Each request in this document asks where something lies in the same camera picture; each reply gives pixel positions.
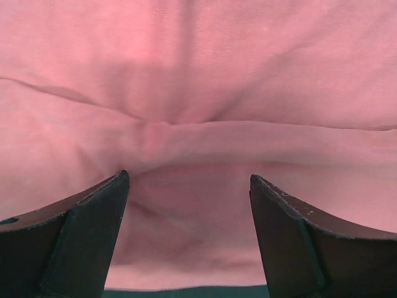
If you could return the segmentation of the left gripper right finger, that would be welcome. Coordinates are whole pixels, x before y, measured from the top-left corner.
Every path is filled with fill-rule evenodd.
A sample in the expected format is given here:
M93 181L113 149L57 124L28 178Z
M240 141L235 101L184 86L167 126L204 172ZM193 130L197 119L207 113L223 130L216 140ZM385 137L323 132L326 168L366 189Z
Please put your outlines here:
M395 297L396 234L340 219L258 175L249 197L271 297Z

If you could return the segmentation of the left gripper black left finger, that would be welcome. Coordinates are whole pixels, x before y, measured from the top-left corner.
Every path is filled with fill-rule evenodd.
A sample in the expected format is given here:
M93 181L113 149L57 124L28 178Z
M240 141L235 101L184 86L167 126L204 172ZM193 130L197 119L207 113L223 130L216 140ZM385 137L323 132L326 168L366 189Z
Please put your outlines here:
M1 297L102 297L128 199L123 170L1 221Z

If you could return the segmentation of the pink t shirt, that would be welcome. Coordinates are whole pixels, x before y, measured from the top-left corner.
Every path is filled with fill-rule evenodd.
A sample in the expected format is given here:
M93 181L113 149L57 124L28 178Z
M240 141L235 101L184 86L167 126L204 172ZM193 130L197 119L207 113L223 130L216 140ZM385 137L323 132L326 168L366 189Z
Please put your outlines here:
M2 1L1 217L127 170L106 285L265 281L258 174L396 231L395 1Z

